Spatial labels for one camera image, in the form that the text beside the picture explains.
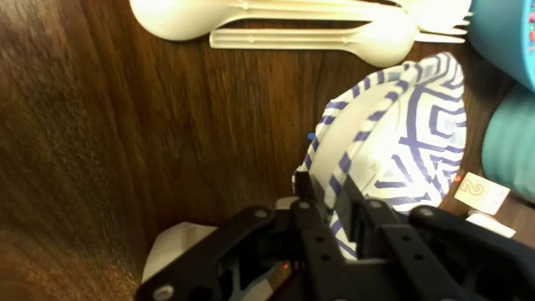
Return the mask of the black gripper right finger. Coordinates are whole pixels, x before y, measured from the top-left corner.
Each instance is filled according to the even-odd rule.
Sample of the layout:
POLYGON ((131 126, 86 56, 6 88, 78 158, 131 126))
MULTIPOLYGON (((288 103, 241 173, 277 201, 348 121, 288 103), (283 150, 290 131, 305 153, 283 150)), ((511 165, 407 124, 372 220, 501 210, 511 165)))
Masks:
POLYGON ((357 245, 352 267, 367 301, 475 301, 419 231, 385 201, 365 198, 348 180, 337 200, 343 230, 357 245))

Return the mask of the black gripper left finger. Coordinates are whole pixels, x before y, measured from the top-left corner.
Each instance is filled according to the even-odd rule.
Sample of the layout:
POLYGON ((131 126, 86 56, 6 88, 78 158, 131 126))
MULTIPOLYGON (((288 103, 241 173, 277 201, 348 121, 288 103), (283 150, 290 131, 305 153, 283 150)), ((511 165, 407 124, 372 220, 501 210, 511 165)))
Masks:
POLYGON ((308 173, 297 175, 298 205, 293 208, 302 243, 302 262, 292 285, 298 301, 350 301, 343 288, 343 258, 323 220, 308 173))

